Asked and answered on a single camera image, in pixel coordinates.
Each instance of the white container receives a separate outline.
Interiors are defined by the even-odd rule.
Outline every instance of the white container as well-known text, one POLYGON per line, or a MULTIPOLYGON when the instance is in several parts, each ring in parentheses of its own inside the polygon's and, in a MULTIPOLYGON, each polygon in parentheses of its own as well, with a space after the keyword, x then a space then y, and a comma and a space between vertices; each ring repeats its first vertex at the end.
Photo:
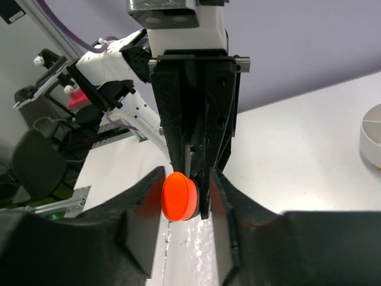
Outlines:
POLYGON ((381 168, 381 104, 369 110, 363 118, 360 150, 369 162, 381 168))

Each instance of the white tabletop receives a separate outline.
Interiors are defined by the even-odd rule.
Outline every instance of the white tabletop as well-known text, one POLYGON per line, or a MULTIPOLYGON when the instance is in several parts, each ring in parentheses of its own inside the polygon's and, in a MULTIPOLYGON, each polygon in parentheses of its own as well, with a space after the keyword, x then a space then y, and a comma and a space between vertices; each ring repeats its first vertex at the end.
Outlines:
MULTIPOLYGON (((91 209, 129 189, 157 166, 166 174, 172 167, 150 141, 135 137, 113 142, 89 152, 75 188, 91 186, 84 210, 91 209)), ((161 215, 152 279, 147 286, 162 286, 167 248, 168 220, 161 215)))
MULTIPOLYGON (((224 174, 278 213, 380 210, 381 172, 363 161, 358 150, 361 120, 380 102, 378 73, 239 114, 224 174)), ((152 143, 133 140, 90 152, 77 182, 93 185, 86 209, 122 192, 159 164, 170 171, 152 143)), ((164 236, 161 228, 159 237, 164 236)), ((156 258, 165 255, 163 245, 159 240, 156 258)), ((164 281, 151 285, 218 285, 210 220, 171 223, 166 253, 164 262, 155 261, 159 270, 154 269, 159 277, 165 267, 164 281)))

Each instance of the red plastic cap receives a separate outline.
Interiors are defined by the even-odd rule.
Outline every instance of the red plastic cap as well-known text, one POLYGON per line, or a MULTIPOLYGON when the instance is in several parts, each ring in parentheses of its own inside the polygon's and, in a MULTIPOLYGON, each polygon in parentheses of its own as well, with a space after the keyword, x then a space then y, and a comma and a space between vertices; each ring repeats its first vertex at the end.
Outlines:
POLYGON ((86 94, 81 89, 78 89, 75 93, 70 95, 70 102, 67 104, 67 108, 72 109, 81 104, 87 103, 88 101, 89 99, 86 94))
POLYGON ((196 211, 198 201, 195 183, 179 172, 168 176, 161 192, 161 208, 172 222, 190 219, 196 211))

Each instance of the black office chair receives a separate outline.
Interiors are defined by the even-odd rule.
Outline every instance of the black office chair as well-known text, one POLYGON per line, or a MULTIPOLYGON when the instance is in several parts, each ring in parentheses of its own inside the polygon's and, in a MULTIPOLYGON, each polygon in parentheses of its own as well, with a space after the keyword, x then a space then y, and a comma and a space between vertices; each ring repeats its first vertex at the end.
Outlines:
POLYGON ((27 131, 16 145, 11 158, 11 168, 22 186, 13 203, 25 205, 46 197, 62 200, 53 192, 61 184, 72 189, 64 182, 69 167, 73 169, 40 132, 35 129, 27 131))

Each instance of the purple cable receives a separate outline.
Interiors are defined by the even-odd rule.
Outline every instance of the purple cable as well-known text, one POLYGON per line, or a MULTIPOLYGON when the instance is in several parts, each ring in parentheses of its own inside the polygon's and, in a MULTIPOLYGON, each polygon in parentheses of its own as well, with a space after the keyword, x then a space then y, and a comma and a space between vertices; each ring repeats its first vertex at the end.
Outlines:
MULTIPOLYGON (((104 44, 100 48, 94 48, 93 46, 89 45, 88 43, 81 40, 78 36, 76 36, 72 31, 69 30, 68 27, 65 26, 64 23, 62 23, 57 16, 53 13, 53 11, 49 8, 48 4, 44 0, 36 0, 42 11, 48 16, 48 18, 59 28, 66 36, 68 36, 71 40, 73 40, 75 43, 80 45, 82 48, 87 49, 90 52, 95 52, 97 54, 100 54, 104 52, 108 45, 104 44)), ((118 38, 114 36, 109 36, 105 38, 106 41, 117 41, 118 38)))
POLYGON ((130 129, 130 130, 137 130, 135 127, 133 126, 130 126, 130 125, 126 125, 124 123, 119 123, 119 122, 116 122, 116 121, 113 121, 107 112, 104 112, 105 114, 105 117, 107 119, 107 121, 109 121, 111 124, 115 125, 115 126, 119 126, 119 127, 122 127, 122 128, 127 128, 127 129, 130 129))

